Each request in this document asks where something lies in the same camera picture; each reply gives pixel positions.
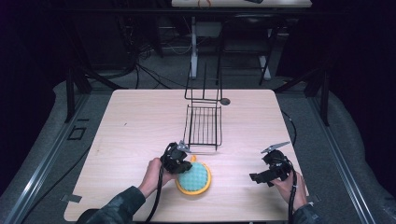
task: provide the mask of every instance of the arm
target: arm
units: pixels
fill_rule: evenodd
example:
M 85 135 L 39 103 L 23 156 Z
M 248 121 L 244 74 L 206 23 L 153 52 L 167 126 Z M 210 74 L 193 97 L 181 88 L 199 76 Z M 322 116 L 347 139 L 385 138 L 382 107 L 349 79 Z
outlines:
M 297 189 L 294 196 L 293 203 L 293 223 L 295 224 L 311 224 L 311 223 L 324 223 L 314 207 L 306 200 L 305 182 L 303 177 L 296 172 L 297 175 Z M 272 180 L 282 198 L 289 202 L 291 187 L 293 184 L 293 172 L 289 173 L 288 178 L 284 181 L 278 179 Z
M 95 212 L 87 222 L 80 223 L 130 223 L 133 215 L 143 205 L 147 197 L 157 189 L 161 166 L 160 159 L 154 158 L 148 163 L 145 177 L 138 188 L 130 187 L 118 194 L 103 208 Z M 163 171 L 163 186 L 174 178 L 176 178 L 175 175 Z

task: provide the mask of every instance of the desk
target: desk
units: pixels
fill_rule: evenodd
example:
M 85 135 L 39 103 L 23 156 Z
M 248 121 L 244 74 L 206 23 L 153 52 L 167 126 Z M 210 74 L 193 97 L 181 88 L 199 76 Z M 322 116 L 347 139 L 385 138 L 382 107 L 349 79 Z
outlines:
M 310 0 L 269 0 L 262 1 L 260 4 L 251 3 L 245 0 L 172 0 L 173 7 L 237 7 L 237 8 L 278 8 L 278 7 L 293 7 L 293 8 L 309 8 L 312 3 Z M 196 22 L 195 18 L 191 19 L 191 71 L 190 76 L 195 78 L 197 75 L 198 67 L 198 50 L 196 48 Z M 265 65 L 265 58 L 260 57 L 261 67 Z M 267 70 L 264 73 L 265 80 L 270 80 L 270 71 Z
M 221 146 L 217 151 L 191 147 L 211 151 L 197 155 L 211 170 L 211 186 L 201 195 L 188 196 L 175 181 L 169 182 L 152 221 L 287 220 L 288 206 L 276 188 L 249 177 L 268 170 L 261 149 L 290 140 L 274 92 L 223 90 L 223 96 L 231 103 L 221 108 Z M 183 138 L 189 102 L 183 90 L 114 91 L 73 191 L 82 198 L 79 203 L 69 202 L 64 218 L 77 220 L 86 209 L 100 208 L 131 185 L 138 186 L 149 160 L 161 157 L 170 142 Z M 301 172 L 292 145 L 281 151 Z M 146 220 L 154 199 L 155 193 L 134 221 Z
M 311 7 L 310 0 L 264 0 L 260 4 L 245 0 L 172 0 L 173 7 Z

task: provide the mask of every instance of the blue sponge pad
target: blue sponge pad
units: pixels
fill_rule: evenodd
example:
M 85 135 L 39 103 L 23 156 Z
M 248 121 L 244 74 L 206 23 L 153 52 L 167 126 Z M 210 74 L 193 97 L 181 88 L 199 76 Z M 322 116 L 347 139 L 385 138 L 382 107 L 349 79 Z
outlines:
M 178 175 L 178 183 L 186 191 L 196 191 L 205 187 L 208 179 L 206 168 L 200 162 L 193 162 L 189 171 Z

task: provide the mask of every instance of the gray carpet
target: gray carpet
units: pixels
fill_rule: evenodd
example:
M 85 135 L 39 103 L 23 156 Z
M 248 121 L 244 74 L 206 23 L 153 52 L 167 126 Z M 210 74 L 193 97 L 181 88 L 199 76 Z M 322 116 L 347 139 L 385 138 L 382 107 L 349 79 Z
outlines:
M 273 63 L 270 64 L 272 74 L 276 70 L 276 61 L 281 52 L 282 41 L 278 45 Z M 210 53 L 212 48 L 201 48 L 198 74 L 201 76 L 205 71 L 209 76 L 215 75 L 216 58 Z M 186 77 L 189 73 L 190 54 L 175 54 L 169 50 L 165 52 L 165 57 L 160 58 L 152 54 L 140 63 L 155 71 L 158 78 L 164 85 L 171 89 L 183 89 Z M 136 84 L 137 73 L 112 79 L 115 83 L 133 89 Z M 158 85 L 153 77 L 148 76 L 143 71 L 139 72 L 138 89 L 163 89 L 164 85 Z M 273 77 L 269 82 L 259 86 L 260 77 L 226 77 L 224 79 L 224 89 L 274 89 L 284 83 L 283 77 Z M 100 120 L 105 112 L 111 90 L 103 84 L 91 80 L 94 87 L 92 94 L 85 98 L 78 94 L 81 101 L 86 99 L 86 104 L 77 113 L 75 125 L 77 130 L 67 137 L 78 138 L 85 133 L 80 140 L 65 140 L 60 146 L 60 152 L 56 157 L 48 176 L 45 178 L 40 191 L 35 196 L 35 202 L 50 189 L 56 181 L 69 170 L 70 167 L 82 156 L 92 142 Z M 280 108 L 292 119 L 296 127 L 293 130 L 291 122 L 285 116 L 285 123 L 292 139 L 297 134 L 295 144 L 296 155 L 304 172 L 304 179 L 312 195 L 318 195 L 320 202 L 315 207 L 318 212 L 329 223 L 361 223 L 355 206 L 350 199 L 346 185 L 339 171 L 335 167 L 334 156 L 326 134 L 322 131 L 319 120 L 316 119 L 317 111 L 312 108 L 310 101 L 303 95 L 304 83 L 299 84 L 286 93 L 277 94 Z M 49 120 L 37 138 L 31 153 L 25 163 L 17 173 L 7 191 L 1 196 L 0 223 L 4 223 L 11 209 L 20 198 L 23 189 L 33 175 L 35 168 L 39 165 L 43 157 L 54 145 L 56 138 L 64 128 L 66 116 L 65 85 L 61 83 L 56 87 L 57 101 L 49 116 Z M 337 141 L 338 146 L 346 159 L 346 163 L 351 173 L 356 178 L 356 182 L 361 188 L 361 193 L 367 202 L 377 223 L 396 223 L 395 215 L 386 212 L 387 208 L 394 206 L 389 202 L 394 202 L 388 193 L 383 190 L 375 180 L 370 168 L 364 161 L 364 146 L 353 119 L 349 116 L 342 103 L 331 95 L 329 102 L 329 122 L 330 129 Z M 66 203 L 60 199 L 65 194 L 70 194 L 77 182 L 79 171 L 83 165 L 85 157 L 78 165 L 59 182 L 55 188 L 44 197 L 32 211 L 24 223 L 66 223 L 63 219 Z

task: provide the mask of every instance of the black curtain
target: black curtain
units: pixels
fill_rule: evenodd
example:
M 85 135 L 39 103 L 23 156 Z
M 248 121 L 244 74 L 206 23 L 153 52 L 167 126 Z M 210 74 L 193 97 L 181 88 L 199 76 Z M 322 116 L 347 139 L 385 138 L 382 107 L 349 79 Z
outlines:
M 55 101 L 74 53 L 62 26 L 36 1 L 0 3 L 0 193 L 18 172 Z
M 340 51 L 329 71 L 330 90 L 356 122 L 365 159 L 377 180 L 396 197 L 396 18 L 391 5 L 391 1 L 313 1 L 312 8 L 352 9 L 359 17 L 350 18 L 351 27 L 345 19 L 300 20 L 290 33 L 276 75 L 298 77 L 318 67 L 333 41 L 344 38 L 343 45 L 336 46 Z

